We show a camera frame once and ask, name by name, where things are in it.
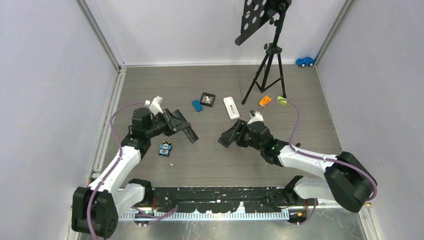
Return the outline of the white remote control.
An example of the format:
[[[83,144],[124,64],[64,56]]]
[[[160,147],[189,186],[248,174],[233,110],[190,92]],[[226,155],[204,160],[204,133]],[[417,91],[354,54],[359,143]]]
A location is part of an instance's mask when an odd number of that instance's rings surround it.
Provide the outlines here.
[[[225,108],[227,110],[228,116],[231,120],[236,120],[240,118],[239,111],[237,109],[237,106],[234,102],[234,99],[231,96],[224,97],[223,102],[225,105]]]

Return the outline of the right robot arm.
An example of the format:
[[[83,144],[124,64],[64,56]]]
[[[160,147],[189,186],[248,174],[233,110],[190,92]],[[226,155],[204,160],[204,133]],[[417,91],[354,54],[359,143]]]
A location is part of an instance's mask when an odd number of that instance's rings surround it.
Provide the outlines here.
[[[221,134],[218,142],[226,148],[232,143],[251,147],[269,164],[315,175],[315,178],[301,176],[293,181],[293,186],[285,192],[291,205],[299,205],[304,199],[325,199],[357,213],[376,192],[376,180],[352,153],[319,154],[292,146],[274,138],[262,121],[237,120]]]

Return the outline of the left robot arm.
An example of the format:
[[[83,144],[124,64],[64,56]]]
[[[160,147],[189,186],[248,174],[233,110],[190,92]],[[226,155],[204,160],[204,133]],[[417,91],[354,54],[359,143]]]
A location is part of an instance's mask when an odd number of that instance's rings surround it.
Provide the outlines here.
[[[138,165],[151,146],[151,139],[161,134],[170,137],[184,132],[191,143],[198,136],[179,110],[150,105],[133,111],[131,125],[123,140],[117,140],[118,152],[106,169],[87,187],[78,187],[72,196],[71,229],[78,233],[109,238],[115,232],[119,217],[139,204],[153,202],[150,181],[134,178],[125,188],[122,183]]]

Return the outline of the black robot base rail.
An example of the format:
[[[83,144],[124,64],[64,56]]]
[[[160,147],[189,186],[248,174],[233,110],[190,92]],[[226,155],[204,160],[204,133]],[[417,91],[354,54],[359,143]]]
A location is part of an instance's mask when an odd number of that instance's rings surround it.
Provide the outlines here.
[[[289,207],[299,207],[305,212],[317,207],[318,200],[302,199],[294,191],[294,184],[278,186],[207,186],[207,187],[152,187],[147,188],[145,197],[130,206],[131,209],[146,208],[168,213],[199,212],[224,214],[234,213],[240,207],[245,212],[277,213]]]

